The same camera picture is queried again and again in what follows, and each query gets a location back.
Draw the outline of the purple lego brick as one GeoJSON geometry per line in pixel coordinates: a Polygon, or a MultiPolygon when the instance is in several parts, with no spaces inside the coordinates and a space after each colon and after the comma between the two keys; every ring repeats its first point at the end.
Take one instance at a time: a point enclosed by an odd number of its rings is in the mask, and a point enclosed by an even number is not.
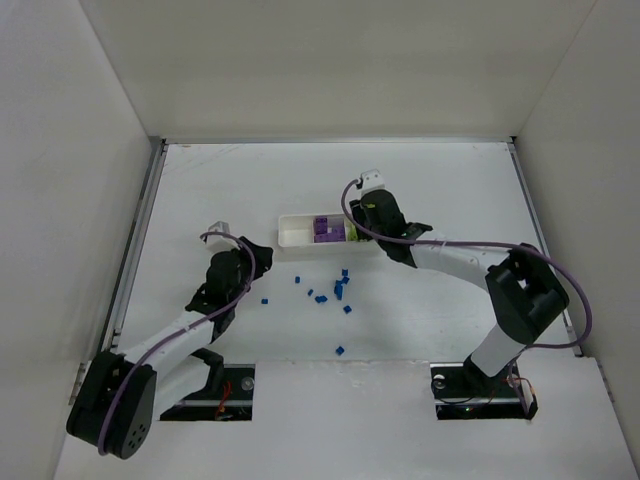
{"type": "Polygon", "coordinates": [[[315,243],[341,243],[346,241],[344,227],[335,227],[314,234],[315,243]]]}

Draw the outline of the purple curved studded lego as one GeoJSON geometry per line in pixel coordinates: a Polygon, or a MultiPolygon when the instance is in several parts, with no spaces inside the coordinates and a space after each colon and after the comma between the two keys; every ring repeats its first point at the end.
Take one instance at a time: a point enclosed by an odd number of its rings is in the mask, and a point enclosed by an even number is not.
{"type": "Polygon", "coordinates": [[[328,233],[328,218],[325,216],[316,216],[313,219],[314,236],[324,236],[328,233]]]}

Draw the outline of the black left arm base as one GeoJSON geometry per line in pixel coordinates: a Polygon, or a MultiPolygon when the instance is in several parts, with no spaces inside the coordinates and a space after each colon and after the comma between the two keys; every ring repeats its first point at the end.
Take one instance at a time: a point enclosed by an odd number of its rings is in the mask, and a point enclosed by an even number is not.
{"type": "Polygon", "coordinates": [[[181,395],[171,407],[158,412],[159,421],[252,420],[255,364],[226,364],[221,355],[202,348],[192,353],[183,366],[192,382],[178,381],[181,395]]]}

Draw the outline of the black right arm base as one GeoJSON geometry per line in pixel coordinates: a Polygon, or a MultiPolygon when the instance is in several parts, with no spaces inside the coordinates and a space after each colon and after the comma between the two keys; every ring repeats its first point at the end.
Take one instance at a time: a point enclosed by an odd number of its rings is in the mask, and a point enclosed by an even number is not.
{"type": "Polygon", "coordinates": [[[436,363],[430,366],[430,375],[438,420],[530,421],[538,413],[535,389],[516,365],[485,379],[462,363],[436,363]]]}

